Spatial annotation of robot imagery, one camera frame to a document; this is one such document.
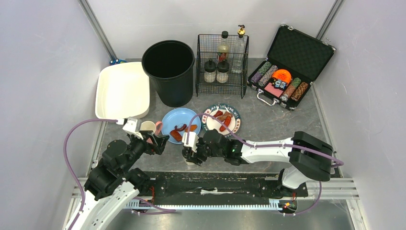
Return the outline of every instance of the poker chip case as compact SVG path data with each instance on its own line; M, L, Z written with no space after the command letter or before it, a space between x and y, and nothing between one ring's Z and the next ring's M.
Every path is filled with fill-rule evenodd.
M330 61L335 51L336 49L333 46L304 34L292 26L282 24L275 35L266 59L248 77L247 85L258 91L257 98L264 103L270 106L280 104L286 109L295 110L311 88L313 82L316 81L321 71ZM290 83L292 83L295 78L301 80L303 86L300 85L296 88L296 91L300 88L300 92L293 93L296 93L296 97L289 97L287 101L282 101L281 95L275 95L281 92L281 89L274 87L275 79L269 80L268 83L263 86L260 86L258 81L256 82L254 80L256 79L253 78L254 75L267 62L270 62L272 66L277 66L278 69L289 71L292 76ZM272 99L273 102L269 103L262 99L261 94Z

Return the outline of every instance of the black bottle cap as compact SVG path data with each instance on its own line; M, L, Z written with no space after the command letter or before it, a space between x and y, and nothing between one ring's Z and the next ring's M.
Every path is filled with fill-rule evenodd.
M218 63L217 68L220 73L227 73L230 70L230 64L227 62L227 60L223 60L222 62Z
M227 32L227 31L223 31L223 32L221 33L221 37L222 37L222 38L228 38L228 32Z
M216 66L212 59L209 59L207 62L204 63L204 71L212 73L215 70Z

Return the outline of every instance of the cup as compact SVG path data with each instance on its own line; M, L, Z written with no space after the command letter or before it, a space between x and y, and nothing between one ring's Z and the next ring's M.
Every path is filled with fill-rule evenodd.
M163 123L162 121L158 121L156 123L152 122L152 121L144 121L143 123L141 123L141 131L152 131L154 132L155 136L158 136L161 133L163 127ZM147 140L148 143L152 144L151 139L149 138Z

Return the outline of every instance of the orange poker chip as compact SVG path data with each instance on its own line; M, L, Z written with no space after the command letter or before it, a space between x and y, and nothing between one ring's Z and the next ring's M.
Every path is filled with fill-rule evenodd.
M290 83L292 80L291 73L285 69L277 70L272 75L273 78L280 79L286 83Z

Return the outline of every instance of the white basin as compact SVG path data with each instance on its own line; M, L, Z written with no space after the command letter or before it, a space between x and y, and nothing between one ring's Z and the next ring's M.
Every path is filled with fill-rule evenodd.
M149 111L149 77L141 62L104 68L99 74L95 113L98 118L142 118Z

